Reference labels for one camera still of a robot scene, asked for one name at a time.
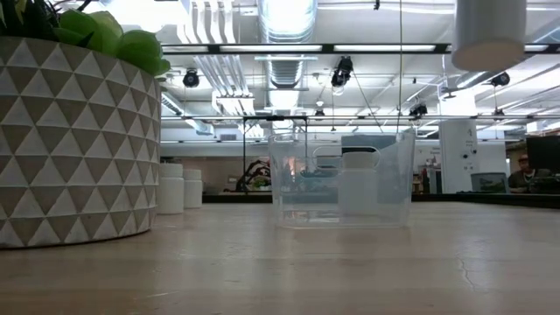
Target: security camera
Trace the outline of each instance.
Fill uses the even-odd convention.
[[[199,75],[196,69],[188,69],[186,70],[185,78],[183,78],[183,84],[187,88],[196,88],[200,83]]]

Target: green plant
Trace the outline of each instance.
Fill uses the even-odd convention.
[[[107,11],[86,14],[87,0],[77,10],[59,14],[46,0],[0,0],[0,36],[46,39],[86,47],[125,60],[151,75],[167,72],[156,35],[127,31]]]

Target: green leaf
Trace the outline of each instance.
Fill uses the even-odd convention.
[[[119,50],[116,57],[120,60],[128,61],[130,64],[143,69],[151,75],[156,75],[160,70],[161,59],[147,53],[138,51],[134,45],[128,45]]]
[[[169,61],[167,61],[165,59],[161,59],[159,61],[159,70],[157,70],[157,72],[154,73],[154,75],[164,74],[164,73],[168,72],[171,68],[172,68],[172,64],[169,63]]]
[[[116,51],[123,35],[123,28],[111,13],[99,11],[89,15],[98,25],[102,37],[102,53],[116,56]]]
[[[159,57],[160,59],[163,57],[163,51],[156,35],[148,31],[134,30],[125,32],[119,43],[119,51],[124,47],[128,47],[127,49],[134,47],[142,53]]]
[[[59,25],[61,29],[66,29],[80,34],[81,39],[93,33],[94,35],[89,40],[87,48],[97,52],[102,52],[103,38],[102,33],[100,32],[100,27],[88,14],[77,10],[68,10],[60,15]]]
[[[70,31],[63,28],[53,29],[56,36],[59,38],[60,43],[77,46],[85,37],[75,31]]]

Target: computer monitor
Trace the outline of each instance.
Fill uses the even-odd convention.
[[[527,138],[528,163],[536,170],[560,172],[560,136],[533,136]]]

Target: person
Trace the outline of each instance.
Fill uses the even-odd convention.
[[[519,162],[519,171],[509,176],[509,190],[512,193],[529,193],[529,185],[535,178],[545,178],[550,176],[549,170],[535,170],[529,166],[529,157],[523,154],[517,160]]]

